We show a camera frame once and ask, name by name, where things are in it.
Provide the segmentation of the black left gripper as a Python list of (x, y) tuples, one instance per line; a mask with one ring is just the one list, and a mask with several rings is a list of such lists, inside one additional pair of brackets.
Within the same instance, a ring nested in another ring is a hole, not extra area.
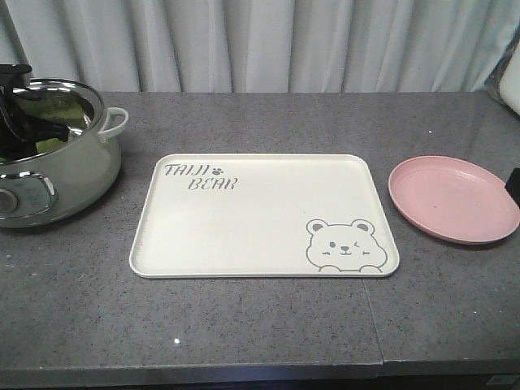
[(24, 112), (16, 98), (32, 100), (28, 89), (33, 68), (28, 64), (1, 65), (1, 156), (30, 157), (37, 153), (36, 143), (49, 139), (67, 141), (68, 126), (51, 123), (29, 134), (24, 128)]

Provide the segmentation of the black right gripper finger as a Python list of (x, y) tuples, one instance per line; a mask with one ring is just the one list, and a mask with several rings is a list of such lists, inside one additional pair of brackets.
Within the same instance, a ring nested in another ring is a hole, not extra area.
[(513, 199), (517, 206), (520, 206), (520, 168), (515, 167), (505, 183), (505, 191)]

